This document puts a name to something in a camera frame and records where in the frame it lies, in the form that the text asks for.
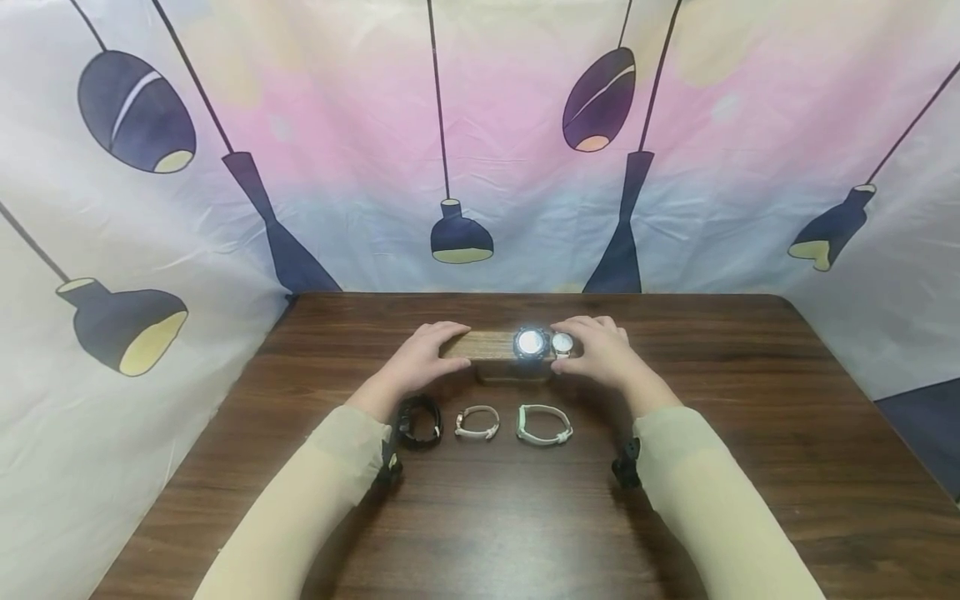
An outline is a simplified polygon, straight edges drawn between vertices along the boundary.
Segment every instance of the printed backdrop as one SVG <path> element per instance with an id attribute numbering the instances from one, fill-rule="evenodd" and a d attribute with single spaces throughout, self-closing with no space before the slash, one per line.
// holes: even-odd
<path id="1" fill-rule="evenodd" d="M 778 294 L 874 399 L 957 377 L 958 24 L 6 0 L 0 596 L 88 595 L 291 293 Z"/>

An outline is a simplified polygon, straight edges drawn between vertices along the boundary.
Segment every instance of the black wrist strap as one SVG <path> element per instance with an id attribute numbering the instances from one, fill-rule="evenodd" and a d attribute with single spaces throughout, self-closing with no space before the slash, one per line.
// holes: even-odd
<path id="1" fill-rule="evenodd" d="M 636 474 L 636 459 L 639 457 L 640 438 L 633 438 L 623 446 L 620 456 L 611 465 L 616 482 L 624 490 L 640 487 L 640 477 Z"/>
<path id="2" fill-rule="evenodd" d="M 421 440 L 414 437 L 414 415 L 418 410 L 426 411 L 433 418 L 433 437 Z M 397 411 L 396 430 L 400 445 L 411 450 L 425 450 L 440 443 L 444 435 L 444 419 L 440 414 L 440 405 L 430 396 L 421 394 L 400 402 Z"/>

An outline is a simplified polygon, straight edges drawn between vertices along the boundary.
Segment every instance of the wooden block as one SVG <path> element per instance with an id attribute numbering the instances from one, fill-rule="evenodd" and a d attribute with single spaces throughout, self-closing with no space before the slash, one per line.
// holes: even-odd
<path id="1" fill-rule="evenodd" d="M 548 335 L 553 332 L 545 329 Z M 516 331 L 470 331 L 454 338 L 441 350 L 442 358 L 470 359 L 480 383 L 543 382 L 553 373 L 550 363 L 557 360 L 551 348 L 546 356 L 536 361 L 520 361 L 514 354 Z"/>

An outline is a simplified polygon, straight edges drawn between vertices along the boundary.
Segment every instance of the arm sleeve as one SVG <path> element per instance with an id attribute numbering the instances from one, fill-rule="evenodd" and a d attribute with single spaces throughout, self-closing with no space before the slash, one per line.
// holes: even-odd
<path id="1" fill-rule="evenodd" d="M 823 600 L 763 498 L 699 413 L 660 409 L 637 419 L 634 434 L 643 489 L 711 600 Z"/>
<path id="2" fill-rule="evenodd" d="M 334 409 L 253 503 L 194 600 L 298 600 L 317 552 L 373 483 L 390 432 Z"/>

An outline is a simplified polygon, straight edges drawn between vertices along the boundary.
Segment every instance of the brown table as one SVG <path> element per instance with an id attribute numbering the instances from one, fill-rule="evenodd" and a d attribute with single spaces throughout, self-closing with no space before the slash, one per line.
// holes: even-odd
<path id="1" fill-rule="evenodd" d="M 707 417 L 828 598 L 958 597 L 960 513 L 785 300 L 399 294 L 301 298 L 93 597 L 190 598 L 304 437 L 420 323 L 514 327 L 574 314 L 613 316 Z M 590 387 L 483 388 L 464 377 L 437 392 L 443 443 L 402 452 L 403 483 L 348 517 L 304 598 L 704 597 L 643 493 L 615 488 L 610 462 L 630 427 L 615 403 Z M 566 410 L 573 438 L 521 443 L 521 402 Z M 501 412 L 488 444 L 453 436 L 457 412 L 475 403 Z M 534 428 L 546 433 L 551 419 Z"/>

